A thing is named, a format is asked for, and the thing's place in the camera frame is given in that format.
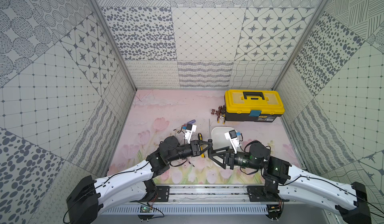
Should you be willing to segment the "black yellow oval-grip screwdriver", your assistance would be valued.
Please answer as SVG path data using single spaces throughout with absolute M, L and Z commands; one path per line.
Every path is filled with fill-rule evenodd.
M 202 137 L 201 133 L 198 133 L 198 140 L 203 141 L 203 137 Z M 203 148 L 203 145 L 201 143 L 199 144 L 199 147 L 200 147 L 200 151 L 201 151 L 201 157 L 205 158 L 205 154 L 203 153 L 204 148 Z

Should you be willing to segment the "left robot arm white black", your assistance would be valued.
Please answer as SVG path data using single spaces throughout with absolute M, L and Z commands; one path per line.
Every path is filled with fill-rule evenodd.
M 100 214 L 121 204 L 151 201 L 157 190 L 153 178 L 168 171 L 172 161 L 201 156 L 212 146 L 210 139 L 181 145 L 175 136 L 170 136 L 137 165 L 109 177 L 82 178 L 67 197 L 63 222 L 91 224 Z

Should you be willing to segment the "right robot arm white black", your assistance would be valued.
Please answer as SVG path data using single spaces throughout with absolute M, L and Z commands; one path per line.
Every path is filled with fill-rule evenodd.
M 247 148 L 237 151 L 230 147 L 210 147 L 208 156 L 223 169 L 238 166 L 260 172 L 265 180 L 262 190 L 267 196 L 328 210 L 348 224 L 372 223 L 365 185 L 343 184 L 311 174 L 272 156 L 271 150 L 259 141 L 250 142 Z

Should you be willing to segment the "white plastic storage box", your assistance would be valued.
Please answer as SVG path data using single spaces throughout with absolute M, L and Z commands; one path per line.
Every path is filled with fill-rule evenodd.
M 212 130 L 213 149 L 229 147 L 231 149 L 230 153 L 234 152 L 230 141 L 225 138 L 225 133 L 233 129 L 232 127 L 215 127 Z

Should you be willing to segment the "red brown small tool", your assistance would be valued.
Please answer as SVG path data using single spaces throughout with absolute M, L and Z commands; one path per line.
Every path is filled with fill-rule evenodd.
M 220 115 L 220 111 L 219 111 L 219 110 L 212 109 L 212 110 L 211 110 L 211 114 L 212 114 L 212 115 L 217 115 L 217 116 L 219 116 L 219 115 Z

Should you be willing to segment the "yellow black toolbox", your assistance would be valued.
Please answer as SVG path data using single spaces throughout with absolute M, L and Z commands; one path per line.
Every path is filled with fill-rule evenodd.
M 285 113 L 276 91 L 228 90 L 225 92 L 225 120 L 272 123 Z

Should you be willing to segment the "right circuit board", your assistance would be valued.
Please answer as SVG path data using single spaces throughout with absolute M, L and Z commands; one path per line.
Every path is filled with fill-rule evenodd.
M 272 221 L 278 221 L 282 212 L 282 207 L 279 205 L 267 205 L 266 216 Z

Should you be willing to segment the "circuit board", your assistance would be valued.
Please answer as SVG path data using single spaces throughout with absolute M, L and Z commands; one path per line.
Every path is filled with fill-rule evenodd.
M 272 221 L 278 221 L 282 212 L 282 207 L 279 205 L 267 205 L 266 216 Z
M 138 217 L 142 221 L 149 221 L 154 216 L 153 211 L 150 207 L 141 205 Z

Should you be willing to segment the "left circuit board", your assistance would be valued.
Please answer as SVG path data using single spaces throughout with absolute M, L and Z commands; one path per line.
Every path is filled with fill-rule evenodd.
M 149 221 L 154 216 L 153 211 L 150 207 L 141 205 L 138 217 L 142 221 Z

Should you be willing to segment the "yellow handled pliers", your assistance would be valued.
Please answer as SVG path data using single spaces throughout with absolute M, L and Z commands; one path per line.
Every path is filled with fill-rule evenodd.
M 218 110 L 216 111 L 216 115 L 218 116 L 217 117 L 217 123 L 220 123 L 220 120 L 222 119 L 223 120 L 223 124 L 225 124 L 226 122 L 226 109 L 225 109 L 225 106 L 219 106 Z

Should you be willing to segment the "aluminium rail frame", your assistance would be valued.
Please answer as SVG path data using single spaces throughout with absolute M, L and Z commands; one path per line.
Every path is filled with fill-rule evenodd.
M 121 204 L 131 202 L 135 197 L 139 196 L 139 188 L 153 187 L 153 183 L 146 181 L 138 183 L 129 187 L 123 191 L 120 191 L 116 195 L 107 200 L 105 195 L 102 194 L 103 187 L 95 188 L 93 191 L 87 190 L 83 193 L 85 197 L 93 197 L 98 201 L 99 205 L 104 209 L 110 209 L 112 206 L 118 206 Z M 209 202 L 215 204 L 228 204 L 228 203 L 258 203 L 258 204 L 278 204 L 288 202 L 299 202 L 304 204 L 313 205 L 320 208 L 331 208 L 335 206 L 335 203 L 331 200 L 320 197 L 316 194 L 310 193 L 306 190 L 302 190 L 294 187 L 284 187 L 278 194 L 282 199 L 279 202 L 250 202 L 247 186 L 243 187 L 220 187 L 220 186 L 184 186 L 184 187 L 171 187 L 170 196 L 167 203 L 189 203 L 189 202 L 201 202 L 207 204 Z

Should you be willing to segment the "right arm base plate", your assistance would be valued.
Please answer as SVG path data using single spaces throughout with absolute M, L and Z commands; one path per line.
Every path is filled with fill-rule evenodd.
M 264 186 L 247 186 L 247 193 L 250 202 L 279 202 L 282 200 L 278 194 L 265 191 Z

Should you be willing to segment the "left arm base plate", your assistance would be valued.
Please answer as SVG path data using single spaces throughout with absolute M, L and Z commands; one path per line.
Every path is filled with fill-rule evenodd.
M 139 196 L 135 197 L 131 202 L 141 203 L 166 203 L 169 201 L 170 186 L 153 186 L 139 188 Z

